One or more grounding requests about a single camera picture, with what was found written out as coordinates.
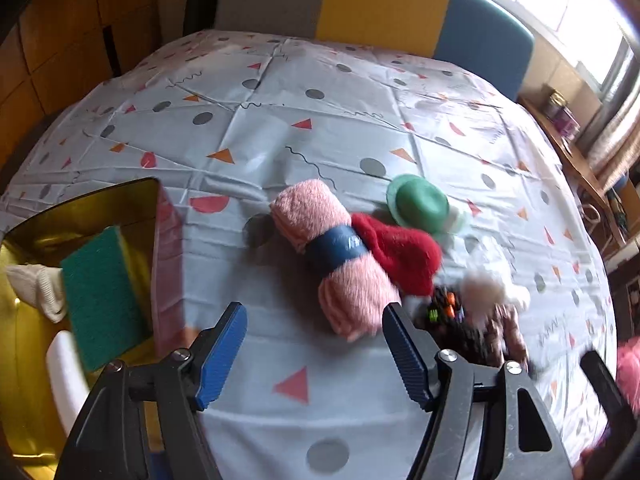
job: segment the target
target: wooden desk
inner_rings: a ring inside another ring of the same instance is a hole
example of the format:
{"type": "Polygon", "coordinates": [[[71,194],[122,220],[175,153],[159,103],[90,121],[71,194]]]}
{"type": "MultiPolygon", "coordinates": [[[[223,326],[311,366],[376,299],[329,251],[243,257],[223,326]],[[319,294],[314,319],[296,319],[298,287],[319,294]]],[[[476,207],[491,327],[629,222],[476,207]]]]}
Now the wooden desk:
{"type": "Polygon", "coordinates": [[[578,180],[580,186],[593,198],[596,205],[602,209],[609,224],[609,229],[613,234],[613,239],[618,244],[618,247],[624,247],[626,240],[616,224],[613,211],[609,206],[609,201],[604,194],[604,190],[578,148],[574,148],[569,152],[562,143],[562,137],[558,133],[558,130],[556,130],[556,127],[553,126],[551,121],[547,119],[531,101],[524,97],[519,97],[518,102],[527,109],[527,112],[532,115],[542,131],[546,134],[547,139],[551,142],[551,145],[556,150],[562,162],[564,172],[573,175],[578,180]]]}

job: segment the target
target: green toy hat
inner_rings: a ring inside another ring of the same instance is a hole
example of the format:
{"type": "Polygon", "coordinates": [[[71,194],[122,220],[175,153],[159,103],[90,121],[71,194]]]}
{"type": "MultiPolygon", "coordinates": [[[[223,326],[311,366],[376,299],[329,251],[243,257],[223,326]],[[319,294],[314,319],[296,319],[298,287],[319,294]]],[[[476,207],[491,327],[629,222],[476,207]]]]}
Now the green toy hat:
{"type": "Polygon", "coordinates": [[[429,234],[456,232],[465,215],[439,188],[421,176],[395,177],[386,188],[386,204],[399,226],[421,229],[429,234]]]}

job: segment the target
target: green hat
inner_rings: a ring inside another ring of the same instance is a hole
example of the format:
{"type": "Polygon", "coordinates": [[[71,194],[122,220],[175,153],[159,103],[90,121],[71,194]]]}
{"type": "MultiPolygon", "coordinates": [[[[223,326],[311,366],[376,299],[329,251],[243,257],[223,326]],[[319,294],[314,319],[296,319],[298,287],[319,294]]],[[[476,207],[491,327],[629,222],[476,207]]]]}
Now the green hat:
{"type": "Polygon", "coordinates": [[[449,218],[447,196],[428,180],[413,174],[395,177],[386,188],[386,204],[402,227],[439,233],[449,218]]]}

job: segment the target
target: blue paper band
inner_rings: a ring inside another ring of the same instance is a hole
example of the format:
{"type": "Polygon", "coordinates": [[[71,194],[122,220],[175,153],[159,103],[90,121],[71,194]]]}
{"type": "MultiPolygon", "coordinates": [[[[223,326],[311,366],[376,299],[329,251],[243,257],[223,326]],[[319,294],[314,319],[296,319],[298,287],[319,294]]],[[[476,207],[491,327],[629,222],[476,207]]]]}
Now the blue paper band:
{"type": "Polygon", "coordinates": [[[311,240],[305,248],[306,257],[324,278],[342,264],[354,260],[369,250],[351,226],[338,225],[311,240]]]}

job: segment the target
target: window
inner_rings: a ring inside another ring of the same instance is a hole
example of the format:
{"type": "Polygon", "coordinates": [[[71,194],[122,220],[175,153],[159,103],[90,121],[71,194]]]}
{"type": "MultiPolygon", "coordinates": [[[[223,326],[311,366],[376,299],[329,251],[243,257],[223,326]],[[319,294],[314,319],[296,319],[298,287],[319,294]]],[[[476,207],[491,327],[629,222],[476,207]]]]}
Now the window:
{"type": "Polygon", "coordinates": [[[550,41],[598,90],[624,57],[618,11],[610,0],[494,1],[550,41]]]}

